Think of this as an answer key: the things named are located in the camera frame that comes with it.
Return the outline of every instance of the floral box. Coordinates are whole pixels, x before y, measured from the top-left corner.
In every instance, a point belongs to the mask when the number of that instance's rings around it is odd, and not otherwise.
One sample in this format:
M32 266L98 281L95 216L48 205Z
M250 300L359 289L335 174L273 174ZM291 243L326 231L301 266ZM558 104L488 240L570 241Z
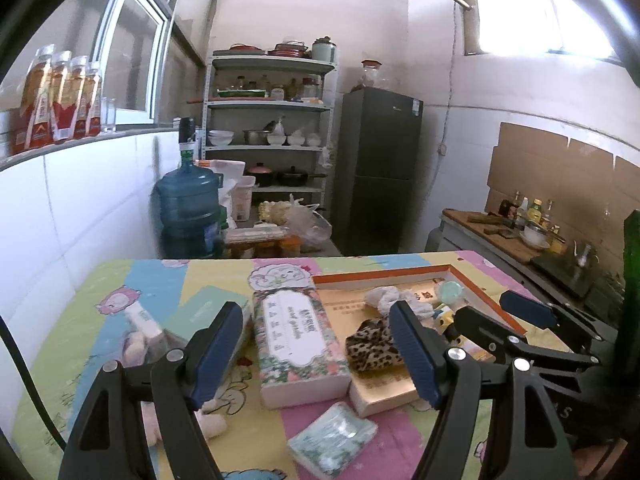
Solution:
M260 290L254 309L265 406L284 408L346 395L349 366L315 289Z

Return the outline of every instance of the gray refrigerator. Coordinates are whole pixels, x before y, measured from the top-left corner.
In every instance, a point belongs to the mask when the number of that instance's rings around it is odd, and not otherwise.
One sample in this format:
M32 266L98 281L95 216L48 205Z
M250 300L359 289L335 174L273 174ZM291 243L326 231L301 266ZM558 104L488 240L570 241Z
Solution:
M344 96L331 218L345 256L398 252L421 124L418 99L377 88Z

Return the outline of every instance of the cutting board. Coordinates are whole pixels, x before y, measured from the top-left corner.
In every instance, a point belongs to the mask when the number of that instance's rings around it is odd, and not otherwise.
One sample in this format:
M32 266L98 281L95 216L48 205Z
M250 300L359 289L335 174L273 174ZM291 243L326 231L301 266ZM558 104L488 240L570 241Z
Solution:
M495 234L495 235L487 235L484 234L484 229L487 228L485 224L476 224L471 223L466 220L466 218L470 214L478 214L476 211L457 211L455 209L444 209L442 214L447 218L452 219L454 222L462 225L463 227L469 229L474 234L478 235L481 238L484 238L489 243L508 254L511 258L516 260L521 264L528 264L532 258L536 256L540 256L542 251L537 251L535 249L531 249L527 247L522 240L519 238L513 238L511 240L507 240L506 238Z

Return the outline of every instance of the window sill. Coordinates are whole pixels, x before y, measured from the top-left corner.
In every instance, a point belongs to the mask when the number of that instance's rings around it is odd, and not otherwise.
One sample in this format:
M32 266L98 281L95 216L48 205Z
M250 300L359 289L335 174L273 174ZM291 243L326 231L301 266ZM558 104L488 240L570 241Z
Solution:
M63 144L50 144L49 146L44 146L42 148L37 148L35 150L29 150L28 152L18 153L17 155L11 155L5 158L0 159L0 171L6 170L16 164L20 164L21 162L25 162L26 160L30 160L32 158L36 158L38 156L47 155L48 153L59 152L61 150L67 150L69 148L74 148L76 146L81 146L83 144L89 144L91 142L100 142L101 140L109 140L109 139L119 139L121 137L131 137L135 135L143 135L143 134L159 134L163 132L176 132L176 128L134 128L130 130L119 130L113 133L102 133L96 137L85 137L84 139L77 140L68 140Z

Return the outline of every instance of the stainless steel bowl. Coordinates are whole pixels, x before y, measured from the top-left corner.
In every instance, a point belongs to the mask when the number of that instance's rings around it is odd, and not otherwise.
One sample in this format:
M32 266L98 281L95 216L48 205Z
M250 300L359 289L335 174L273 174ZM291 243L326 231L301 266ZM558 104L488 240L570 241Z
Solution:
M243 130L244 143L251 146L262 146L267 143L267 134L269 130Z

